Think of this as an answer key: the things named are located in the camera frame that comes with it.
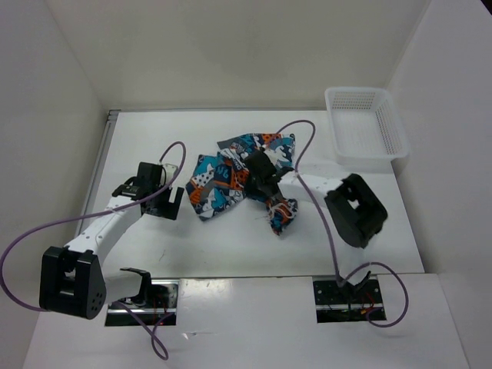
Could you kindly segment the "colourful patterned shorts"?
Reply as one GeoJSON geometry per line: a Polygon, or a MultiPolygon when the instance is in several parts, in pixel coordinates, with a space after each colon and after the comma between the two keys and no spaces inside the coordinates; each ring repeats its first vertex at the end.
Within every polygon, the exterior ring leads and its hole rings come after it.
{"type": "MultiPolygon", "coordinates": [[[[244,187],[249,172],[244,160],[251,153],[260,150],[276,151],[280,168],[293,168],[295,135],[249,133],[220,141],[218,148],[215,156],[198,156],[193,175],[185,187],[191,206],[202,221],[207,221],[248,198],[244,187]]],[[[280,234],[298,212],[296,200],[283,204],[274,204],[271,200],[262,203],[266,206],[269,223],[275,234],[280,234]]]]}

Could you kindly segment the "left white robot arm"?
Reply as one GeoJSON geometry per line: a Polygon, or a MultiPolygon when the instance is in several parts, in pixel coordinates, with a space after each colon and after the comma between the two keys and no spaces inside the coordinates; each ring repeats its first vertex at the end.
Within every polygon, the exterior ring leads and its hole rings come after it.
{"type": "Polygon", "coordinates": [[[40,307],[91,320],[105,304],[125,298],[139,308],[150,304],[150,272],[126,267],[104,275],[102,266],[143,215],[176,220],[185,190],[172,182],[180,170],[177,165],[140,163],[137,174],[112,192],[104,211],[78,237],[62,248],[48,248],[42,256],[40,307]]]}

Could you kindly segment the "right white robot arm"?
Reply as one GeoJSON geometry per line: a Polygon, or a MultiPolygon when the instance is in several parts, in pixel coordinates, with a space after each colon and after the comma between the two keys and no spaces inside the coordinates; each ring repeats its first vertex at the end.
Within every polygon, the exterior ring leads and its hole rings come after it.
{"type": "Polygon", "coordinates": [[[335,230],[346,244],[366,248],[381,232],[388,217],[386,208],[367,182],[358,174],[322,178],[302,175],[296,166],[276,168],[263,150],[249,155],[244,162],[250,172],[248,194],[264,196],[274,204],[296,200],[316,207],[328,236],[338,296],[346,302],[356,301],[364,293],[364,284],[356,276],[341,277],[333,235],[323,210],[329,211],[335,230]]]}

